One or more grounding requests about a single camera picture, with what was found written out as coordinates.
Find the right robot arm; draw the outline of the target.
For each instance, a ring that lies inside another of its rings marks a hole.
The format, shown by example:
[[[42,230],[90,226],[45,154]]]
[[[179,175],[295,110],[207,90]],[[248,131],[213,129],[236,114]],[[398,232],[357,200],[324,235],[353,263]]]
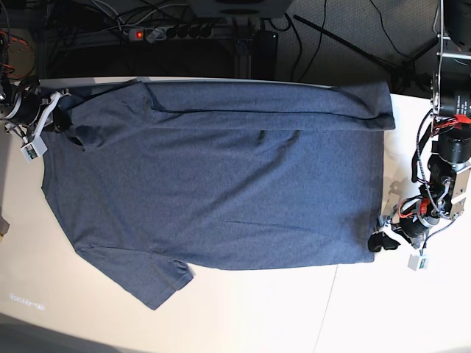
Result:
[[[66,124],[55,118],[60,100],[70,94],[65,89],[50,96],[40,94],[39,80],[30,75],[17,79],[15,69],[9,64],[11,46],[14,42],[29,48],[28,42],[11,32],[10,17],[5,3],[1,3],[1,15],[5,24],[1,26],[1,122],[7,132],[12,132],[23,141],[23,147],[36,148],[43,142],[43,130],[51,126],[62,130]]]

